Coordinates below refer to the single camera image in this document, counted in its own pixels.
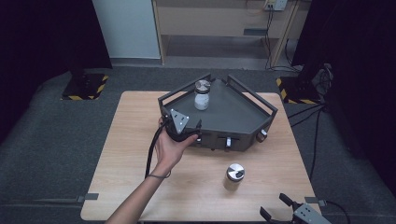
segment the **bracelet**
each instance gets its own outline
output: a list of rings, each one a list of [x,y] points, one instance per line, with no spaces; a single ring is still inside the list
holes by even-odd
[[[168,178],[171,175],[171,172],[172,171],[169,171],[169,174],[166,175],[166,176],[163,176],[163,175],[148,175],[148,176],[156,177],[156,178],[159,178],[159,179],[166,179],[166,178]]]

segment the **wall socket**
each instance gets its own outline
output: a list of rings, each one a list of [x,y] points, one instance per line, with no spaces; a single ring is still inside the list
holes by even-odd
[[[287,3],[288,0],[268,0],[265,10],[269,11],[272,6],[274,11],[283,11]]]

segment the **light wood tabletop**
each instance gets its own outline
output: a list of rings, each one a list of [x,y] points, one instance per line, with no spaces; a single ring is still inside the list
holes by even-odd
[[[108,219],[143,181],[149,145],[160,117],[157,99],[166,93],[122,94],[89,189],[99,197],[85,201],[83,219]],[[188,147],[140,220],[264,221],[261,206],[274,219],[290,220],[292,210],[278,199],[279,193],[297,203],[304,203],[304,197],[315,197],[279,95],[259,95],[278,109],[268,138],[245,152]],[[154,155],[151,167],[156,162]],[[228,191],[222,184],[232,163],[246,170],[237,191]],[[320,212],[316,204],[311,206]]]

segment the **wall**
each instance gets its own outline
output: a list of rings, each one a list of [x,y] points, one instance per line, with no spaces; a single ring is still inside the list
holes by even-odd
[[[161,58],[151,1],[92,1],[110,58]]]

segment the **jar lid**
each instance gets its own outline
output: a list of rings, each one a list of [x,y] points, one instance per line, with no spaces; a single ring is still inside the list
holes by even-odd
[[[232,181],[239,182],[245,176],[245,169],[238,163],[231,164],[227,169],[227,176]]]
[[[201,94],[206,94],[210,91],[210,82],[207,80],[199,80],[195,82],[195,91]]]

